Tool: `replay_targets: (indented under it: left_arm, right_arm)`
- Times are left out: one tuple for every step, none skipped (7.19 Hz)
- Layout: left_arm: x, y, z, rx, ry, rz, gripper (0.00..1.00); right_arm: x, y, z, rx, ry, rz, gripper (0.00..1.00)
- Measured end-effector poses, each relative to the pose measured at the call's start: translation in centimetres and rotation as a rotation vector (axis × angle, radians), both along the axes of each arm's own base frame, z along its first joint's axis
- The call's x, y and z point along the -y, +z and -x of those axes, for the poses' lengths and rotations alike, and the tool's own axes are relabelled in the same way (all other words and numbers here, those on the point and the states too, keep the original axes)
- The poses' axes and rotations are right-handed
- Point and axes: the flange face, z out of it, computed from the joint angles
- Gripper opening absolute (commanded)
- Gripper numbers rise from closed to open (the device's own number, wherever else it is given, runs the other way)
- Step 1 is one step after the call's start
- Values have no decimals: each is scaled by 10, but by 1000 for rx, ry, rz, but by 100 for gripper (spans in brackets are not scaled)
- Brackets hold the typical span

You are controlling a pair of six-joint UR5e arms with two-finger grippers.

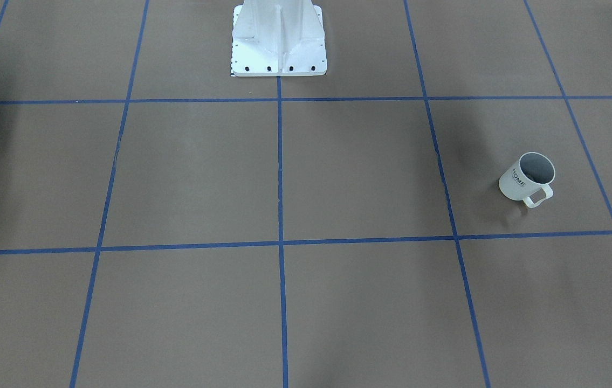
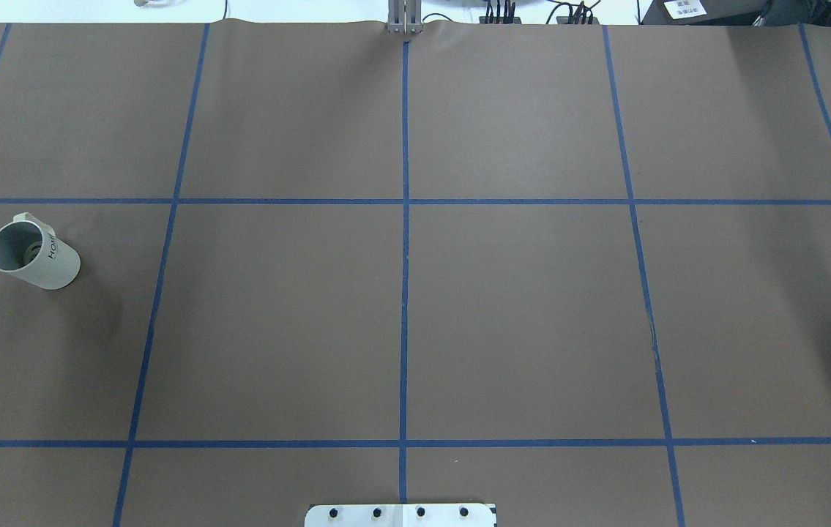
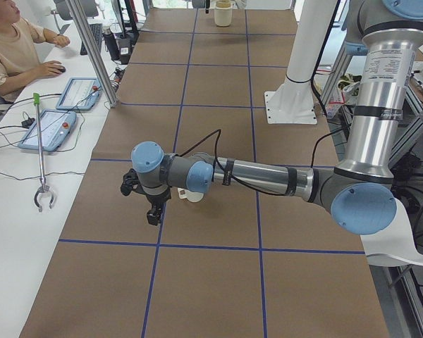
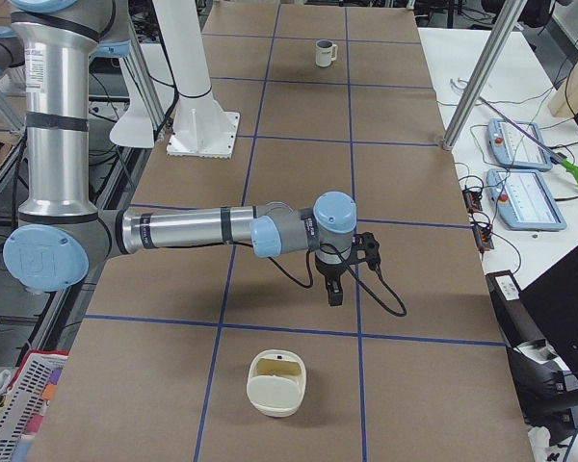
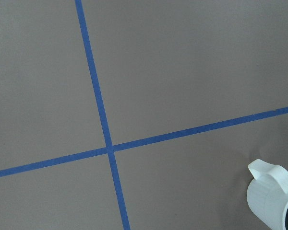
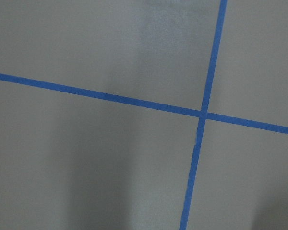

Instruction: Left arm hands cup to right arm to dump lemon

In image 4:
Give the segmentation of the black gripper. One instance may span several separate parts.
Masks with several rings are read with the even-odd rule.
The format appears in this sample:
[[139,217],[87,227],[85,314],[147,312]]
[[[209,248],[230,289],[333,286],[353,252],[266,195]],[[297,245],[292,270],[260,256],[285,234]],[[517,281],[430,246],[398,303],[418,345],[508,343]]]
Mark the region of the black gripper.
[[331,307],[343,304],[342,275],[347,270],[347,264],[334,252],[315,251],[315,266],[325,279],[328,293],[328,305]]

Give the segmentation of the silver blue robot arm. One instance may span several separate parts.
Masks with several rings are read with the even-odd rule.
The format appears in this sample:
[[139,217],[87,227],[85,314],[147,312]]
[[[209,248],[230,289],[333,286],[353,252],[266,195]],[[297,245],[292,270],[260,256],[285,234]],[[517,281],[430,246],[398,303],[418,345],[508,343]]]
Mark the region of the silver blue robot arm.
[[11,68],[25,63],[24,45],[19,35],[8,26],[0,26],[0,77]]
[[29,195],[3,258],[39,292],[80,282],[108,259],[143,249],[249,245],[261,258],[305,251],[325,278],[328,302],[343,300],[341,277],[355,262],[355,202],[327,192],[310,208],[272,202],[158,215],[101,212],[89,195],[89,62],[130,50],[124,1],[14,1],[23,40]]

